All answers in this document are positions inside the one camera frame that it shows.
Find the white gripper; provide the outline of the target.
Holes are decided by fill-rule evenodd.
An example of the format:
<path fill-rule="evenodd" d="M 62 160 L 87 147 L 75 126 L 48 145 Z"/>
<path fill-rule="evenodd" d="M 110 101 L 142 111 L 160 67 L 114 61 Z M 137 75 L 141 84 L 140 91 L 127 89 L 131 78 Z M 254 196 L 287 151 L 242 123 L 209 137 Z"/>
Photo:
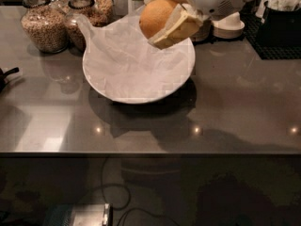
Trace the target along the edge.
<path fill-rule="evenodd" d="M 147 5 L 154 0 L 144 0 Z M 227 17 L 238 12 L 244 0 L 172 0 L 178 4 L 166 21 L 163 29 L 148 39 L 158 49 L 169 48 L 195 35 L 213 17 Z"/>

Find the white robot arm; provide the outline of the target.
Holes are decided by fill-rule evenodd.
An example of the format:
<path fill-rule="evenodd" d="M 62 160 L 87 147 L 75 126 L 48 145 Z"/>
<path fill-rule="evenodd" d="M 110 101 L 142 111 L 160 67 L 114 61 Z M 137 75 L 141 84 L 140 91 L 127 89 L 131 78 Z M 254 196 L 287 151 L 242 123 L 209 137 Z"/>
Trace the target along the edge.
<path fill-rule="evenodd" d="M 209 19 L 223 19 L 252 0 L 144 0 L 139 27 L 149 44 L 166 49 L 196 34 Z"/>

